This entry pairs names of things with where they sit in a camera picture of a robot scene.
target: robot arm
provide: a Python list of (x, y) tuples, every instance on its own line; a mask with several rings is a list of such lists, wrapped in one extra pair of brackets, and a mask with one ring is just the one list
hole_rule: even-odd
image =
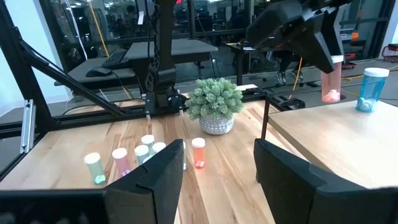
[(332, 72), (332, 55), (343, 55), (339, 22), (341, 7), (352, 0), (284, 0), (268, 6), (246, 29), (251, 47), (284, 44), (325, 73)]

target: green cup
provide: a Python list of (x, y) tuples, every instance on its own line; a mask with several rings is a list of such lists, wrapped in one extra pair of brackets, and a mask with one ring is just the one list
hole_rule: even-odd
[(93, 152), (87, 154), (84, 158), (85, 164), (87, 164), (90, 174), (94, 180), (94, 184), (105, 184), (105, 173), (101, 164), (100, 154)]

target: white plant pot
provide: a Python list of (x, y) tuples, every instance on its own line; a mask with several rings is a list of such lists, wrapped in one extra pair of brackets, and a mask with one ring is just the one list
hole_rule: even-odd
[(208, 115), (199, 118), (199, 123), (202, 130), (208, 134), (226, 134), (232, 129), (234, 118), (220, 117), (214, 119), (211, 115)]

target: keyboard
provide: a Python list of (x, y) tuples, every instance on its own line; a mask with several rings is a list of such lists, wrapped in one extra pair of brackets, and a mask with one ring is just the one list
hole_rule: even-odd
[(102, 64), (102, 67), (108, 69), (129, 68), (130, 66), (127, 60), (123, 59), (126, 53), (127, 50), (116, 49), (112, 55)]

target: wooden table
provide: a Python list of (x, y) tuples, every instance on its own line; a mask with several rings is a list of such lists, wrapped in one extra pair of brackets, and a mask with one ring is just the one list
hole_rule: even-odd
[(368, 188), (398, 185), (398, 108), (374, 113), (356, 101), (269, 115), (269, 124), (310, 162)]
[[(81, 113), (95, 106), (78, 108)], [(167, 144), (174, 139), (187, 143), (187, 171), (175, 223), (274, 223), (261, 186), (255, 180), (254, 139), (261, 135), (264, 102), (245, 103), (234, 116), (234, 127), (225, 135), (210, 136), (200, 129), (198, 121), (187, 114), (117, 123), (99, 124), (48, 133), (10, 174), (0, 189), (88, 189), (95, 186), (83, 157), (91, 152), (101, 154), (107, 184), (119, 178), (111, 151), (128, 149), (133, 168), (137, 167), (134, 148), (141, 137), (153, 134), (156, 141)], [(193, 138), (206, 139), (206, 167), (193, 166)], [(274, 128), (268, 126), (267, 140), (298, 154)]]

